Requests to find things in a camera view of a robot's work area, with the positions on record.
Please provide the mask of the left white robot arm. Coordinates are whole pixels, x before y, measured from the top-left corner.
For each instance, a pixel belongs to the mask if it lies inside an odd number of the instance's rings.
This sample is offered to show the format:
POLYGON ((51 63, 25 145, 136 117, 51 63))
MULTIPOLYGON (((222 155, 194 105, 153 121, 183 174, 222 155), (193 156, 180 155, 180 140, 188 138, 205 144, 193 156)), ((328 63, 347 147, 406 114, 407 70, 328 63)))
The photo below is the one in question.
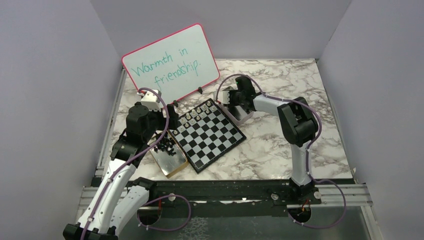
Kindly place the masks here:
POLYGON ((172 104, 150 110, 137 102, 128 110, 126 127, 112 147, 104 178, 82 216, 64 228, 66 240, 117 240, 137 207, 155 203, 157 191, 150 186, 136 186, 122 202, 119 199, 146 152, 153 148, 149 141, 157 131, 162 131, 156 138, 159 142, 167 130, 175 130, 178 117, 172 104))

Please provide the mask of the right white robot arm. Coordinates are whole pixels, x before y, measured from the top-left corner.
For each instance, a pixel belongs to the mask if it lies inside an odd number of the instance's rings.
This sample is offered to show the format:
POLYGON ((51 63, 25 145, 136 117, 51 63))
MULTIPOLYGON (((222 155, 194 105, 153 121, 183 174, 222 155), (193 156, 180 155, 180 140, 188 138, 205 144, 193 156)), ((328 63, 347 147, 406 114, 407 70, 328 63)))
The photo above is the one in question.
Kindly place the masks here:
POLYGON ((320 122, 305 98, 282 99, 257 92, 254 81, 245 74, 235 74, 237 88, 228 91, 228 105, 240 106, 247 112, 263 112, 279 119, 285 140, 290 144, 292 174, 289 179, 289 199, 300 204, 313 191, 310 147, 317 138, 320 122))

